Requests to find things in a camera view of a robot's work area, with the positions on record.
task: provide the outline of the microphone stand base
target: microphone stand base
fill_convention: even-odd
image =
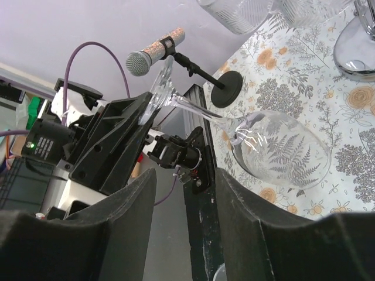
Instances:
[[[214,86],[211,92],[211,101],[215,107],[224,108],[238,97],[242,89],[243,78],[237,71],[228,71],[218,81],[223,83],[225,87],[221,90]]]

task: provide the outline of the cable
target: cable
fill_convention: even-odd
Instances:
[[[81,45],[79,45],[75,50],[74,52],[71,54],[70,58],[69,58],[69,61],[66,65],[66,69],[65,69],[65,75],[64,75],[64,89],[63,89],[63,114],[65,114],[65,112],[67,111],[67,92],[68,92],[68,78],[69,78],[69,72],[70,72],[70,68],[71,68],[71,64],[73,63],[73,60],[74,58],[76,57],[77,53],[84,47],[86,46],[89,46],[89,45],[95,45],[95,46],[98,46],[98,47],[101,47],[103,48],[104,50],[106,50],[107,52],[109,52],[109,54],[113,57],[113,59],[116,61],[118,67],[120,68],[120,72],[121,72],[121,75],[122,75],[122,78],[124,79],[124,83],[125,83],[125,88],[127,90],[127,96],[128,98],[130,98],[130,91],[129,91],[129,85],[128,85],[128,80],[125,76],[125,72],[124,72],[124,69],[122,68],[121,66],[121,63],[118,61],[118,59],[116,58],[115,54],[110,50],[108,49],[107,47],[105,47],[103,44],[101,43],[98,43],[98,42],[85,42]],[[62,124],[65,125],[66,124],[66,116],[63,115],[63,118],[62,118]]]
[[[14,136],[14,135],[28,135],[29,130],[13,130],[13,131],[3,131],[0,132],[0,137],[2,136]]]
[[[173,185],[172,185],[172,188],[169,191],[169,193],[163,199],[160,199],[159,201],[155,202],[154,206],[157,206],[157,205],[163,203],[172,194],[173,190],[175,189],[175,185],[176,185],[176,181],[177,181],[177,176],[178,176],[177,174],[178,174],[180,168],[181,168],[180,166],[176,166],[176,170],[175,170],[175,172],[173,174],[175,176],[175,179],[173,181]]]

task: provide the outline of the wall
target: wall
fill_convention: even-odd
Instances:
[[[248,37],[230,33],[195,0],[3,0],[0,61],[54,84],[80,43],[101,42],[124,65],[131,51],[178,26],[186,31],[178,51],[210,74]],[[150,89],[160,66],[142,78],[128,74],[133,96]],[[87,47],[77,56],[70,77],[103,92],[108,100],[125,96],[116,64],[97,47]],[[180,92],[203,83],[198,76],[189,78],[180,66],[175,66],[173,80]]]

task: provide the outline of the tablecloth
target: tablecloth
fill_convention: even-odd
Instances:
[[[284,112],[329,146],[327,176],[318,186],[296,190],[250,176],[234,159],[226,134],[212,126],[218,167],[269,202],[313,220],[330,213],[375,211],[375,83],[344,78],[333,61],[336,39],[353,11],[350,6],[305,29],[291,29],[274,15],[214,75],[240,72],[244,82],[238,98],[227,108],[216,108],[210,99],[212,84],[203,86],[207,108],[219,115]]]

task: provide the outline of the microphone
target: microphone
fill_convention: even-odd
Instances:
[[[175,42],[175,46],[177,46],[185,39],[185,32],[182,28],[176,28],[164,37],[147,46],[145,49],[130,53],[127,58],[126,67],[132,75],[146,75],[150,70],[150,67],[158,60],[163,58],[166,48],[161,43],[161,40],[165,39],[166,37],[171,37]],[[166,40],[164,44],[167,48],[170,48],[173,45],[171,40]]]

